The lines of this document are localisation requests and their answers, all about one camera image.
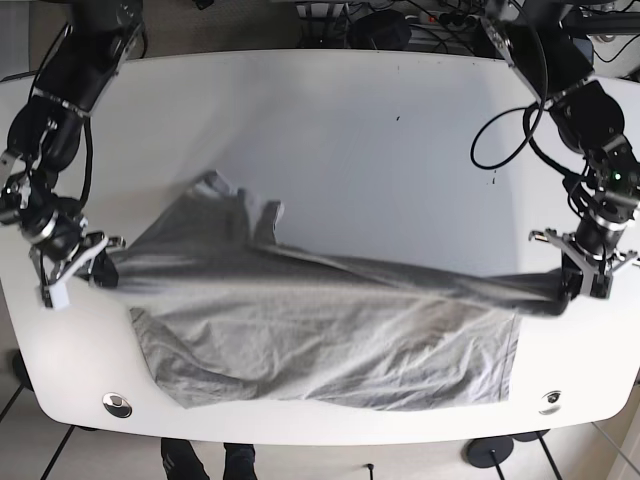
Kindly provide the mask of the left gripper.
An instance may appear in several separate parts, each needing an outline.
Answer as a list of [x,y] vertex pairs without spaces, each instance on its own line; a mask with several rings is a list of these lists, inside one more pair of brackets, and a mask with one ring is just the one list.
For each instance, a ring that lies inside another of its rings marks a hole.
[[614,275],[633,266],[639,267],[639,253],[634,250],[594,255],[583,251],[574,234],[559,235],[553,229],[532,230],[528,240],[548,243],[561,252],[560,295],[574,300],[578,295],[590,295],[592,279],[598,274]]

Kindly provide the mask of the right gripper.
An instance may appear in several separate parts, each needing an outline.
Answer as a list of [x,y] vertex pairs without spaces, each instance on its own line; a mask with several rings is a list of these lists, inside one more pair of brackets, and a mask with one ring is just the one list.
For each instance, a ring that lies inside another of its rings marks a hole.
[[66,284],[72,277],[101,288],[115,289],[119,283],[119,274],[110,253],[121,251],[125,247],[126,240],[123,237],[107,237],[103,232],[96,231],[82,236],[69,258],[50,260],[50,272],[45,269],[47,256],[37,246],[30,248],[29,259],[36,270],[40,289],[44,285]]

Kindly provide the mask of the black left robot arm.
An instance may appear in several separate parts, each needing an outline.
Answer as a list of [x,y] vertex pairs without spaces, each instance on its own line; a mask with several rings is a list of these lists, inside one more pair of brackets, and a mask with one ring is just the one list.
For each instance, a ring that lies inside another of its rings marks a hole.
[[569,204],[580,217],[576,231],[533,236],[562,252],[562,296],[606,299],[615,273],[638,258],[617,244],[639,208],[639,162],[624,134],[622,108],[594,79],[593,57],[579,44],[592,36],[635,34],[639,16],[595,13],[594,5],[488,1],[481,23],[536,99],[526,114],[548,113],[564,144],[585,161],[584,172],[563,174]]

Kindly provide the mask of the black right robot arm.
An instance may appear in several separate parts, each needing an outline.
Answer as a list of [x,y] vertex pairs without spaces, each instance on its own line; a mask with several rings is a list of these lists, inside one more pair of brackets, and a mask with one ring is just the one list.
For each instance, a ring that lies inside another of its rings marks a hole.
[[36,267],[78,265],[78,276],[114,288],[119,275],[83,210],[93,175],[91,117],[144,30],[140,1],[67,1],[67,20],[32,81],[1,155],[1,223],[35,249]]

